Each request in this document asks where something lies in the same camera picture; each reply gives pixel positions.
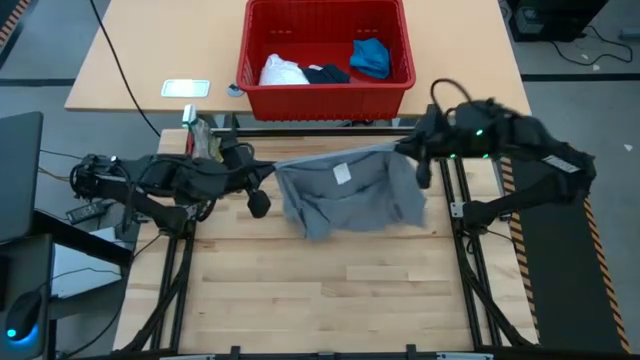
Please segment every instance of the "computer mouse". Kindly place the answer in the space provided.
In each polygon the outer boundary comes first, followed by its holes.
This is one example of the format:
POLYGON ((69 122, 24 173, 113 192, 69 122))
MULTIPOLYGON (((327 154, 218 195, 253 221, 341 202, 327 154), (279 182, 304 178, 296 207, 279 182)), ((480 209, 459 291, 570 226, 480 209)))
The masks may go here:
POLYGON ((27 337, 38 322, 42 296, 40 290, 26 292, 16 299, 7 313, 5 331, 9 340, 20 341, 27 337))

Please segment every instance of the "wooden work surface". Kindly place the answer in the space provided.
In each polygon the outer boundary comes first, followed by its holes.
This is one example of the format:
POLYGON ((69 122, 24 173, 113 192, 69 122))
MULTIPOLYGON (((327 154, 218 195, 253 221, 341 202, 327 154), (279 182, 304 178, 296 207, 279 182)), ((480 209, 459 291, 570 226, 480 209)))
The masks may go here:
MULTIPOLYGON (((251 112, 247 96, 233 98, 246 0, 112 0, 104 25, 140 106, 147 111, 251 112), (164 98, 168 79, 211 82, 206 98, 164 98)), ((474 98, 495 97, 526 108, 520 74, 495 0, 404 0, 415 86, 400 116, 424 114, 434 80, 453 78, 474 98)), ((462 100, 453 89, 440 101, 462 100)), ((93 45, 65 104, 68 110, 131 111, 134 104, 104 35, 93 45)))
MULTIPOLYGON (((258 159, 265 160, 391 140, 243 139, 254 145, 258 159)), ((165 130, 159 151, 182 153, 185 141, 186 131, 165 130)), ((499 196, 488 160, 467 160, 465 166, 474 199, 499 196)), ((273 176, 262 186, 273 203, 263 219, 251 217, 246 194, 218 201, 209 219, 198 224, 180 353, 228 353, 232 345, 240 345, 244 353, 400 352, 410 343, 419 351, 470 350, 441 174, 437 166, 432 168, 425 228, 341 231, 327 241, 309 242, 283 217, 273 176)), ((495 222, 491 230, 509 234, 502 222, 495 222)), ((155 226, 143 226, 137 247, 156 233, 155 226)), ((494 299, 522 334, 536 341, 513 245, 495 235, 481 241, 494 299)), ((166 239, 161 239, 134 262, 115 348, 133 338, 154 308, 166 247, 166 239)), ((479 314, 488 342, 484 312, 479 314)), ((166 345, 169 328, 165 329, 166 345)))

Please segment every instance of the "gray cloth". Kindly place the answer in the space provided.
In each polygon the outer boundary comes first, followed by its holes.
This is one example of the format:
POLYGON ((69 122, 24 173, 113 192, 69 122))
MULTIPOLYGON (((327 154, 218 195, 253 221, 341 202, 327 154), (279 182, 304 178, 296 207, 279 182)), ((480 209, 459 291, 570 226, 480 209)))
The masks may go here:
POLYGON ((424 226, 426 199, 415 170, 403 155, 393 152, 394 146, 277 163, 285 216, 302 225, 311 240, 328 238, 332 228, 376 231, 394 223, 424 226), (345 167, 347 172, 340 171, 345 167))

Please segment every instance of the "orange and black striped tape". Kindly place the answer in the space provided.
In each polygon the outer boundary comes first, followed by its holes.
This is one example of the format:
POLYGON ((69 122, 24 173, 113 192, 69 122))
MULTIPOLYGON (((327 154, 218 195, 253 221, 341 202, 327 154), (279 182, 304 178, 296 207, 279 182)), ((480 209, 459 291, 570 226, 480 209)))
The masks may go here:
POLYGON ((618 328, 618 335, 620 336, 620 345, 627 353, 631 353, 631 347, 629 346, 629 340, 627 340, 627 334, 624 330, 624 323, 622 322, 622 315, 620 315, 620 308, 618 308, 618 300, 616 299, 616 293, 613 290, 613 283, 611 282, 611 275, 609 275, 609 268, 607 267, 607 260, 604 257, 604 249, 600 242, 600 234, 596 227, 596 220, 593 216, 593 210, 591 209, 591 202, 589 199, 584 201, 584 211, 587 215, 587 222, 591 229, 591 237, 593 238, 593 246, 596 249, 596 257, 598 263, 600 263, 600 272, 602 273, 602 280, 604 281, 605 288, 607 290, 607 296, 609 297, 609 305, 611 306, 611 312, 613 313, 613 320, 616 322, 618 328))
MULTIPOLYGON (((513 181, 513 168, 511 167, 511 159, 502 158, 500 161, 500 170, 502 172, 502 187, 504 194, 509 195, 516 191, 516 186, 513 181)), ((529 301, 529 310, 531 310, 531 318, 533 319, 533 325, 536 328, 536 335, 540 339, 540 331, 538 330, 538 317, 536 316, 536 306, 533 302, 533 287, 531 286, 531 279, 529 278, 529 265, 527 263, 527 249, 524 246, 524 237, 522 235, 522 226, 520 225, 520 213, 514 212, 511 214, 511 220, 509 222, 509 228, 511 230, 511 238, 513 239, 514 248, 516 251, 516 258, 518 259, 518 265, 520 266, 520 275, 522 276, 522 283, 524 284, 524 290, 527 294, 527 300, 529 301)))
MULTIPOLYGON (((516 187, 513 181, 513 168, 511 167, 511 159, 502 158, 500 169, 502 172, 503 188, 505 195, 515 192, 516 187)), ((595 218, 593 216, 593 210, 591 209, 591 203, 589 199, 584 201, 584 209, 591 229, 591 237, 593 238, 594 248, 596 250, 596 257, 600 263, 600 271, 602 273, 602 279, 604 280, 607 295, 609 296, 609 304, 613 314, 613 319, 616 322, 618 335, 620 336, 620 344, 622 348, 631 353, 631 347, 627 340, 627 335, 624 330, 624 323, 622 322, 622 316, 620 315, 620 309, 618 308, 618 301, 616 300, 616 294, 613 290, 613 284, 611 282, 611 276, 609 275, 609 268, 607 267, 607 261, 605 260, 604 250, 602 243, 600 242, 600 234, 596 227, 595 218)), ((540 332, 538 330, 538 319, 536 317, 536 307, 533 302, 533 288, 531 286, 531 280, 529 278, 529 267, 527 265, 527 252, 524 245, 524 237, 522 235, 522 226, 520 225, 520 214, 514 212, 511 214, 511 222, 509 223, 511 228, 511 237, 515 244, 516 257, 518 259, 518 265, 520 265, 520 275, 522 275, 522 282, 524 284, 525 292, 527 293, 527 299, 529 300, 529 309, 531 309, 531 317, 533 318, 533 324, 536 328, 538 339, 540 339, 540 332)))
POLYGON ((9 36, 18 26, 18 22, 24 12, 27 10, 27 7, 31 3, 31 0, 20 0, 16 5, 16 8, 13 9, 7 21, 2 24, 0 27, 0 47, 4 46, 4 44, 9 40, 9 36))

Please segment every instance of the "red basket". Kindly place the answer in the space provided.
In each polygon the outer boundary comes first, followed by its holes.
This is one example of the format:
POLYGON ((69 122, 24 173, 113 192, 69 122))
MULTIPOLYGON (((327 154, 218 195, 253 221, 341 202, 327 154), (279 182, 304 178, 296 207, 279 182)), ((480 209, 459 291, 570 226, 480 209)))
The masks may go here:
POLYGON ((237 83, 258 120, 376 120, 398 114, 415 83, 402 0, 249 0, 237 83), (349 66, 353 40, 377 38, 389 49, 391 75, 349 66), (259 86, 271 54, 300 67, 335 64, 350 84, 259 86))

